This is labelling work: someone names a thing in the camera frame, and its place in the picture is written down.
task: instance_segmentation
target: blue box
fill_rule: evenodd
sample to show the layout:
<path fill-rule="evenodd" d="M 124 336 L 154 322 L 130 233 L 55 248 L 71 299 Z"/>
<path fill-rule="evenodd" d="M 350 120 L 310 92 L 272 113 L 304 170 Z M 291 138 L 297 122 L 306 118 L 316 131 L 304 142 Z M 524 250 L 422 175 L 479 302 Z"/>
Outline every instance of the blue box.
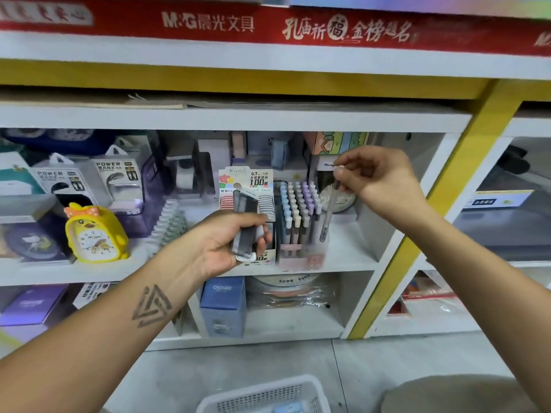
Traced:
<path fill-rule="evenodd" d="M 244 277 L 207 280 L 201 297 L 201 314 L 212 338 L 242 338 L 247 301 Z"/>

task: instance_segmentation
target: tile floor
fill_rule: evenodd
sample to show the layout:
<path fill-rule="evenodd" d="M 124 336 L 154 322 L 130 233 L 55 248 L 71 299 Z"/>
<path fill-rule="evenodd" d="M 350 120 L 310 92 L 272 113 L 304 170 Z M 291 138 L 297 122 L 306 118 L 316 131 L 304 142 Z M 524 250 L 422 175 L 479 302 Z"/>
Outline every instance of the tile floor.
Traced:
<path fill-rule="evenodd" d="M 320 379 L 332 413 L 377 411 L 384 391 L 427 375 L 511 375 L 477 332 L 159 351 L 141 356 L 106 408 L 195 412 L 210 394 L 304 373 Z"/>

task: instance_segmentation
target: person's right hand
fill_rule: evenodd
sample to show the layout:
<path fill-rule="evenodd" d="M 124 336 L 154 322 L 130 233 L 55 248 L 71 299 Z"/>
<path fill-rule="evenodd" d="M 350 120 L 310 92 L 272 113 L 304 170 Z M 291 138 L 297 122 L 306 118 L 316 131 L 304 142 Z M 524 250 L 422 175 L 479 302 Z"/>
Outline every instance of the person's right hand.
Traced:
<path fill-rule="evenodd" d="M 414 228 L 418 217 L 434 213 L 400 149 L 360 146 L 335 160 L 341 189 L 354 191 L 370 209 L 396 228 Z"/>

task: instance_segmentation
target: plastic basket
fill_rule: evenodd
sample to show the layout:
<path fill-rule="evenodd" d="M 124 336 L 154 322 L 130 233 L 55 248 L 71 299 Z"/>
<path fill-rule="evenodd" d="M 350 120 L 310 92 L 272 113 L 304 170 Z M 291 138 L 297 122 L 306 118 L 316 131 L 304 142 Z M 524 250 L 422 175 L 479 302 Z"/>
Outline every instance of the plastic basket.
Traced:
<path fill-rule="evenodd" d="M 299 375 L 206 397 L 197 413 L 272 413 L 285 402 L 300 400 L 304 413 L 331 413 L 320 381 Z"/>

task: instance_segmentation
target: purple box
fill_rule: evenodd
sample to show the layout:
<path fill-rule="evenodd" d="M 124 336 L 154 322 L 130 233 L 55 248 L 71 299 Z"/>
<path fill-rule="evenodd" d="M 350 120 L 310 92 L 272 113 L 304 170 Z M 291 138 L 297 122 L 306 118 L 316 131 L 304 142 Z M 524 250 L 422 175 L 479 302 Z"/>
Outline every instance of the purple box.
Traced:
<path fill-rule="evenodd" d="M 157 166 L 153 155 L 141 167 L 141 181 L 144 193 L 141 213 L 134 215 L 116 214 L 130 239 L 147 238 L 151 235 L 165 205 L 162 171 Z"/>
<path fill-rule="evenodd" d="M 66 284 L 32 286 L 2 312 L 0 330 L 27 343 L 76 310 L 66 297 Z"/>

